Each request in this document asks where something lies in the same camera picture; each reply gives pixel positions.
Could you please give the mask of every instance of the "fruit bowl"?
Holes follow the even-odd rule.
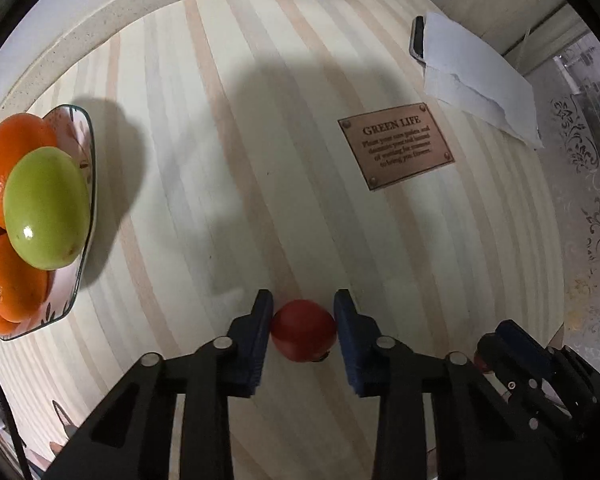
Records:
[[[46,300],[28,320],[21,322],[13,332],[0,336],[4,341],[34,332],[66,316],[74,306],[80,286],[80,277],[93,237],[96,213],[96,152],[93,128],[85,110],[74,105],[60,105],[44,118],[56,133],[58,148],[71,155],[78,163],[87,183],[90,202],[90,221],[87,240],[78,257],[62,269],[49,272]]]

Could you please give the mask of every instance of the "round table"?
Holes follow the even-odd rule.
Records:
[[[98,217],[66,319],[0,340],[0,382],[27,445],[53,458],[145,352],[226,333],[260,288],[330,309],[348,288],[417,352],[472,355],[514,319],[562,323],[555,213],[536,153],[423,92],[408,53],[429,0],[184,0],[125,27],[31,111],[85,108]],[[426,102],[455,163],[369,191],[338,120]],[[340,351],[293,364],[269,347],[252,399],[232,399],[237,478],[368,478],[377,399]]]

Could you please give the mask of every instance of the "metal screw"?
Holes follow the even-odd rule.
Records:
[[[214,346],[219,350],[224,350],[225,348],[229,348],[234,342],[230,337],[225,335],[221,335],[220,337],[216,337],[214,339]]]
[[[147,368],[157,365],[160,362],[160,356],[155,352],[149,352],[148,354],[144,354],[140,358],[140,364],[142,366],[146,366]]]
[[[469,359],[462,352],[451,352],[449,360],[455,365],[464,366]]]
[[[388,350],[389,348],[393,348],[395,346],[395,339],[387,335],[381,335],[378,339],[376,339],[376,345],[378,345],[380,348]]]

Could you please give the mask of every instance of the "phone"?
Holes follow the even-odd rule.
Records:
[[[424,63],[424,17],[416,16],[411,26],[411,41],[409,43],[409,54],[419,62]]]

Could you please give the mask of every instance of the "floral pattern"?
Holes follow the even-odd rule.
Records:
[[[560,123],[560,136],[567,157],[575,166],[576,173],[599,168],[598,149],[591,137],[585,134],[589,128],[573,96],[552,100],[551,106]]]
[[[600,196],[594,198],[597,210],[589,213],[584,208],[587,222],[589,223],[590,237],[587,237],[587,254],[590,262],[596,262],[600,259]]]

